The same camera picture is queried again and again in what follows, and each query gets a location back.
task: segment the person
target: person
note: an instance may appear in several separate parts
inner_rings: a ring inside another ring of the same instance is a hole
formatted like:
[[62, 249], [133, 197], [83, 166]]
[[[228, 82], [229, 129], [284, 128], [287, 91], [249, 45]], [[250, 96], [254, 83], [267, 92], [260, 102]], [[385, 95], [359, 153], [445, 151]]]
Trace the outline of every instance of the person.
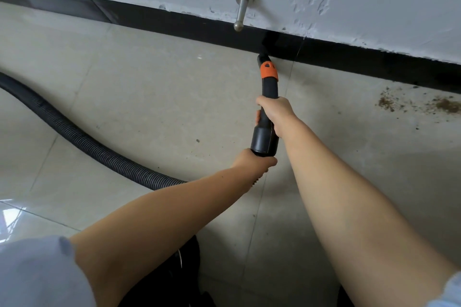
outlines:
[[[461, 306], [459, 267], [330, 151], [287, 99], [260, 96], [257, 103], [285, 142], [315, 232], [356, 306]], [[0, 301], [115, 307], [276, 164], [245, 149], [229, 169], [143, 195], [68, 240], [7, 244], [0, 253]]]

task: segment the orange plastic part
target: orange plastic part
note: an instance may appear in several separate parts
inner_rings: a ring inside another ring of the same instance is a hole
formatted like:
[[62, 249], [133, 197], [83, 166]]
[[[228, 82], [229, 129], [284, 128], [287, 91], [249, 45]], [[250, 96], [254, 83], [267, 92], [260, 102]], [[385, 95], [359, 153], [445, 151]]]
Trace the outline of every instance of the orange plastic part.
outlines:
[[277, 69], [270, 61], [263, 62], [261, 65], [261, 78], [264, 79], [267, 77], [274, 77], [277, 79], [277, 81], [279, 81], [279, 74], [277, 73]]

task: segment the person's right hand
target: person's right hand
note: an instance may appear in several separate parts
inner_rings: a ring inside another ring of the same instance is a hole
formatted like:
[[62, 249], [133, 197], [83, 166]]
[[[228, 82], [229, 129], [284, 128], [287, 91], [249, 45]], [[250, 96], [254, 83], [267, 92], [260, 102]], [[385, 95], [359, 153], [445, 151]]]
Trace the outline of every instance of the person's right hand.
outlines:
[[[275, 133], [280, 138], [284, 138], [284, 129], [290, 121], [298, 120], [291, 108], [290, 102], [285, 97], [277, 99], [259, 96], [256, 103], [264, 108], [268, 118], [274, 123]], [[261, 110], [256, 112], [256, 124], [260, 119]]]

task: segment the hand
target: hand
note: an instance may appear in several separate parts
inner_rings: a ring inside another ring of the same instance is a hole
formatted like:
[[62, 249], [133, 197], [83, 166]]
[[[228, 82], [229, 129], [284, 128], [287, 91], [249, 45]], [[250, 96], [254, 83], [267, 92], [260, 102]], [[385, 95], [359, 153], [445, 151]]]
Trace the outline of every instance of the hand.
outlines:
[[[274, 99], [259, 96], [256, 99], [256, 103], [264, 108], [264, 112], [266, 112], [268, 118], [274, 123], [275, 133], [280, 138], [284, 136], [286, 124], [290, 120], [298, 120], [298, 117], [296, 117], [291, 108], [290, 102], [285, 97]], [[258, 110], [256, 112], [256, 124], [259, 122], [260, 114], [261, 110]]]
[[265, 172], [268, 172], [271, 166], [276, 164], [275, 157], [258, 157], [250, 148], [247, 148], [239, 153], [231, 167], [249, 172], [252, 180], [256, 182]]

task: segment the left arm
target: left arm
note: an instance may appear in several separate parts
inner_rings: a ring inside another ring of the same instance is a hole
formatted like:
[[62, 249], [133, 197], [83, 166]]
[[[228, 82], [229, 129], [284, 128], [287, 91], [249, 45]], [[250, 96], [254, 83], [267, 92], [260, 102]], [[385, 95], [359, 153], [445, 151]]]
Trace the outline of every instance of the left arm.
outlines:
[[124, 295], [187, 240], [248, 192], [273, 157], [249, 149], [230, 169], [143, 195], [70, 238], [96, 303], [117, 306]]

